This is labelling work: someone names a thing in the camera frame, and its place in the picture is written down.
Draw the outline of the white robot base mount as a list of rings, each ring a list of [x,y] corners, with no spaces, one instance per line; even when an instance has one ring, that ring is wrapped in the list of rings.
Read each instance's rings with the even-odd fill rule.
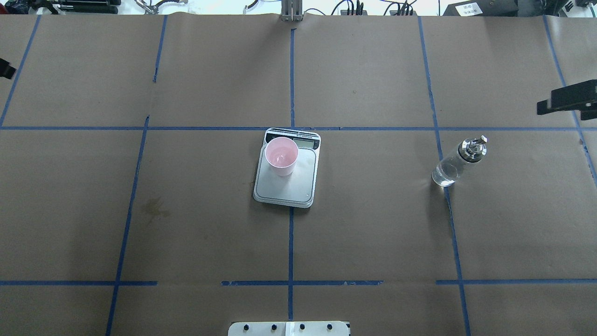
[[[350,323],[344,321],[235,322],[229,336],[350,336]]]

